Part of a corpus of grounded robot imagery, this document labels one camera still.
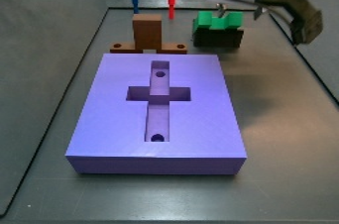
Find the purple block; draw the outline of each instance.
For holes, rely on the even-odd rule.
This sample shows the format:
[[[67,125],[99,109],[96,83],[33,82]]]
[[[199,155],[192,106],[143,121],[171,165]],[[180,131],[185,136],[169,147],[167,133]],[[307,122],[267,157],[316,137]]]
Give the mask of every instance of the purple block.
[[[247,159],[217,56],[103,56],[67,151],[80,173],[236,174]]]

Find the green block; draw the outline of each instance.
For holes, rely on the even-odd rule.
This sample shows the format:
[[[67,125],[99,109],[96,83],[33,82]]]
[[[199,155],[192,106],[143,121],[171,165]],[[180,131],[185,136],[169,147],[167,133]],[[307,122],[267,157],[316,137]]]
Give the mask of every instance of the green block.
[[[212,18],[212,25],[209,27],[211,30],[223,30],[227,26],[227,21],[225,21],[227,18],[217,18],[217,17],[213,17]]]
[[[236,29],[243,24],[243,13],[232,12],[225,17],[225,29]]]
[[[193,31],[196,31],[197,28],[208,29],[211,25],[212,25],[212,12],[204,11],[199,12],[197,18],[195,19]]]

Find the hole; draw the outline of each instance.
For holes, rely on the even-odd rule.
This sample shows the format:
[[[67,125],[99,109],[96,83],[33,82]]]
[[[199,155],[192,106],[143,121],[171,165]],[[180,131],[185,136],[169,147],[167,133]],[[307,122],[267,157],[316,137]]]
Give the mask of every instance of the hole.
[[[155,134],[151,137],[151,142],[164,142],[164,136],[161,134]]]
[[[156,72],[155,72],[155,75],[156,75],[157,77],[163,77],[163,76],[165,75],[165,73],[164,73],[163,71],[156,71]]]

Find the wall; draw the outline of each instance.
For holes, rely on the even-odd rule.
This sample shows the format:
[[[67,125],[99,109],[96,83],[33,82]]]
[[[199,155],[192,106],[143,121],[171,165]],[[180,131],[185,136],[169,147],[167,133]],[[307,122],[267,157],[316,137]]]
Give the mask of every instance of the wall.
[[[0,215],[103,19],[101,0],[0,0]]]

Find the brown wooden block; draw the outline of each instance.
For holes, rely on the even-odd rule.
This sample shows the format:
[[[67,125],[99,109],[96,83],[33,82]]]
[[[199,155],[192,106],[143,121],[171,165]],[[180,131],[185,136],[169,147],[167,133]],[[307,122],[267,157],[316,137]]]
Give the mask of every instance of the brown wooden block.
[[[187,53],[187,45],[185,44],[173,44],[164,43],[161,46],[161,50],[156,50],[159,54],[185,54]]]
[[[161,49],[161,15],[135,14],[132,29],[135,47],[139,50]]]
[[[137,50],[133,43],[113,43],[109,52],[112,54],[141,54],[143,50]]]

